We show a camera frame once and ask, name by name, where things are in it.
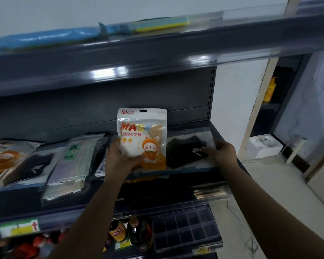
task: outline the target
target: white pipe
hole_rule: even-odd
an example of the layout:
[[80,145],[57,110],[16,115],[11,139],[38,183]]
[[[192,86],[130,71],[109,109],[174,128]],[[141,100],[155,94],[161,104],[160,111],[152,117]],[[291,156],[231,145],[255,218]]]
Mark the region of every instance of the white pipe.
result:
[[294,159],[294,157],[298,154],[298,152],[300,151],[300,149],[302,148],[302,146],[304,145],[304,143],[307,141],[306,137],[303,137],[299,143],[299,145],[295,148],[295,150],[292,152],[292,154],[290,155],[290,157],[288,158],[288,160],[286,161],[286,164],[290,164],[292,162],[292,160]]

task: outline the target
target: red arrow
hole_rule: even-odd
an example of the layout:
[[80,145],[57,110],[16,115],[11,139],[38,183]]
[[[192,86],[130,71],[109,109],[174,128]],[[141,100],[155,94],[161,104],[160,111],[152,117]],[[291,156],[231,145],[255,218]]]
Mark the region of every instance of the red arrow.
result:
[[34,227],[35,231],[37,231],[37,223],[36,223],[36,221],[34,221],[34,222],[32,223],[32,227]]

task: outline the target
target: white box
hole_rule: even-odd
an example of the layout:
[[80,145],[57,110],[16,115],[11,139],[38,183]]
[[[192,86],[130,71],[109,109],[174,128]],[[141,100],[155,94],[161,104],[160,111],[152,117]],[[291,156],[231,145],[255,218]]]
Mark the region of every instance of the white box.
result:
[[[268,139],[272,142],[273,146],[264,146],[259,138]],[[278,155],[282,150],[283,145],[269,134],[252,136],[248,139],[246,146],[246,159],[258,159],[273,155]]]

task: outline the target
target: tiled floor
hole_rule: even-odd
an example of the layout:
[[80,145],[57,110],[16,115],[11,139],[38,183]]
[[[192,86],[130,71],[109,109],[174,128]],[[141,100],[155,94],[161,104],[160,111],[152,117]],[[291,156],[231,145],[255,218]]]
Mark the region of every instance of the tiled floor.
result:
[[[324,204],[305,184],[302,173],[292,164],[285,165],[285,160],[284,156],[273,156],[243,165],[268,194],[324,239]],[[228,206],[246,223],[235,199],[229,200]],[[224,243],[218,258],[247,258],[245,243],[251,235],[246,227],[227,209],[226,202],[212,203],[210,207]],[[254,258],[265,258],[260,248]]]

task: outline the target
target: wall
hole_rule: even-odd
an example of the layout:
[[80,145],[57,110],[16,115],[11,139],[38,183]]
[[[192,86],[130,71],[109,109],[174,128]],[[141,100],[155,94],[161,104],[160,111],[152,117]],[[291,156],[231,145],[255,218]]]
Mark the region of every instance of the wall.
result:
[[274,134],[292,147],[306,137],[299,156],[310,164],[324,153],[324,51],[311,56]]
[[[0,36],[215,12],[288,0],[0,0]],[[211,121],[239,151],[267,60],[217,67]]]

